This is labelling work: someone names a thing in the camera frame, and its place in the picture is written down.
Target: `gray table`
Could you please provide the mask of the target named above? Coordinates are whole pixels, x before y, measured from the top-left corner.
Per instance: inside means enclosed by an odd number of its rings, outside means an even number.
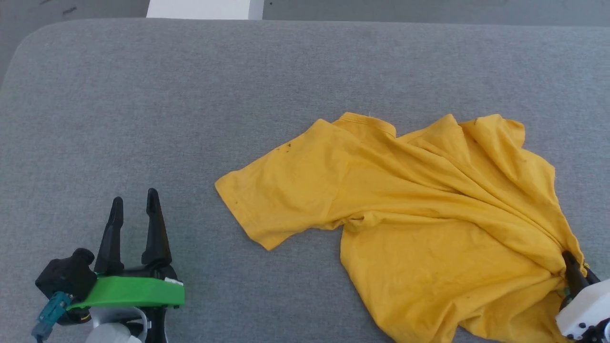
[[[29,342],[34,279],[97,252],[125,201],[123,261],[159,190],[187,306],[172,342],[385,342],[339,262],[340,230],[266,252],[214,190],[221,175],[344,111],[400,133],[448,112],[524,122],[592,268],[610,276],[610,30],[436,24],[88,20],[19,47],[0,90],[1,342]],[[83,342],[89,326],[49,342]],[[456,342],[478,341],[458,331]]]

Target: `stain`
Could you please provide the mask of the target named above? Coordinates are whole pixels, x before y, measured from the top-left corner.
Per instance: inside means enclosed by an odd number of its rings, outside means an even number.
[[[67,10],[63,11],[63,12],[62,12],[62,15],[70,14],[70,13],[74,12],[75,10],[76,10],[76,6],[74,6],[74,7],[70,8],[70,9],[67,9]]]

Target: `gray floor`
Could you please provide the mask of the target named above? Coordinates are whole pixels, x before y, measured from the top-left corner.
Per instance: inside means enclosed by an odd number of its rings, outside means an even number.
[[[19,42],[64,20],[144,17],[149,0],[0,0],[0,85]],[[610,0],[266,0],[266,20],[610,26]]]

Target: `yellow shirt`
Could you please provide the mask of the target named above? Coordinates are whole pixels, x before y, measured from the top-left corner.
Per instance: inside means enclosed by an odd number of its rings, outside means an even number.
[[[271,250],[310,227],[343,225],[341,262],[375,322],[397,342],[564,342],[555,323],[561,253],[582,264],[554,192],[554,168],[522,148],[521,123],[447,115],[396,137],[346,113],[216,188],[250,238]]]

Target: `yellow fabric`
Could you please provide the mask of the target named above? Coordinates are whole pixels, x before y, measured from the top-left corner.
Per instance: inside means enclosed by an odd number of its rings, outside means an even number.
[[[341,262],[397,342],[450,342],[458,325],[498,341],[564,342],[561,253],[584,258],[553,166],[524,140],[521,123],[497,114],[447,115],[396,137],[389,123],[346,113],[216,187],[267,250],[343,225]]]

